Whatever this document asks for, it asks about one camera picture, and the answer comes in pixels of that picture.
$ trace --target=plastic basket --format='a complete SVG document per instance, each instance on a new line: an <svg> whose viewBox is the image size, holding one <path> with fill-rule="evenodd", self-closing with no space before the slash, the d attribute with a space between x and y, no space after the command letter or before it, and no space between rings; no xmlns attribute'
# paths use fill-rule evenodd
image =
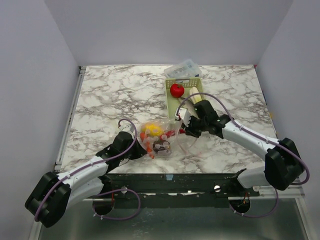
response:
<svg viewBox="0 0 320 240"><path fill-rule="evenodd" d="M189 96L189 90L196 87L199 92L203 92L202 82L200 77L188 77L188 78L167 78L164 82L165 84L165 96L166 96L166 106L168 109L168 116L170 119L175 118L175 113L180 105L179 99L171 96L170 88L173 84L182 85L184 88L183 98Z"/></svg>

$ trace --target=white marble surface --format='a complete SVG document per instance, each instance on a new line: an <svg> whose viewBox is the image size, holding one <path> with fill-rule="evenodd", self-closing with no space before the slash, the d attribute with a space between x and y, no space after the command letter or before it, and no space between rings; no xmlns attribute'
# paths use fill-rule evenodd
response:
<svg viewBox="0 0 320 240"><path fill-rule="evenodd" d="M86 162L112 143L119 132L119 119L129 118L139 125L167 118L163 74L167 67L88 66L61 171ZM200 69L204 91L217 96L236 120L269 137L276 136L252 65L200 66ZM206 99L219 115L223 114L217 102ZM235 173L264 165L258 156L240 145L209 134L202 134L190 152L197 156L185 155L174 148L170 157L151 159L145 156L129 161L112 173Z"/></svg>

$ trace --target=black metal base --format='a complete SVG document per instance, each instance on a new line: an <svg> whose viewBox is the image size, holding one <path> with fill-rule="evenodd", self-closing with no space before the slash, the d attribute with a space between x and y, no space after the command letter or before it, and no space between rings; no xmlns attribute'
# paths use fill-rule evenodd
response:
<svg viewBox="0 0 320 240"><path fill-rule="evenodd" d="M213 174L108 174L101 193L128 188L137 192L141 208L228 208L228 197L259 196L250 189L234 188L234 173ZM138 205L136 196L127 192L114 194L115 209L134 209ZM110 201L93 201L98 214L106 214Z"/></svg>

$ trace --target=screw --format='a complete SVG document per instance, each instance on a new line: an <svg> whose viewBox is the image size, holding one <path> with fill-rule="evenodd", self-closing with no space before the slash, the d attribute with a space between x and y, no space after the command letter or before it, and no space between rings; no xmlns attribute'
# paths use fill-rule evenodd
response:
<svg viewBox="0 0 320 240"><path fill-rule="evenodd" d="M122 189L121 193L125 194L128 188L126 186L123 186L121 189Z"/></svg>
<svg viewBox="0 0 320 240"><path fill-rule="evenodd" d="M255 192L259 192L260 187L259 187L259 186L253 186L252 189L253 189L253 191L255 191Z"/></svg>
<svg viewBox="0 0 320 240"><path fill-rule="evenodd" d="M213 189L216 193L219 193L221 191L221 187L219 185L215 185Z"/></svg>

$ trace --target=white wall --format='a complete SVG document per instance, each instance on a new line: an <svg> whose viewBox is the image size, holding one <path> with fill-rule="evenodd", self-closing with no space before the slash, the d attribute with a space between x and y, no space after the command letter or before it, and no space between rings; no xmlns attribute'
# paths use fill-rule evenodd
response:
<svg viewBox="0 0 320 240"><path fill-rule="evenodd" d="M29 194L57 157L79 69L43 0L0 2L0 238L25 240Z"/></svg>
<svg viewBox="0 0 320 240"><path fill-rule="evenodd" d="M257 64L292 0L45 0L80 65Z"/></svg>
<svg viewBox="0 0 320 240"><path fill-rule="evenodd" d="M307 206L320 236L320 1L295 0L257 74L275 128L293 139L310 168Z"/></svg>

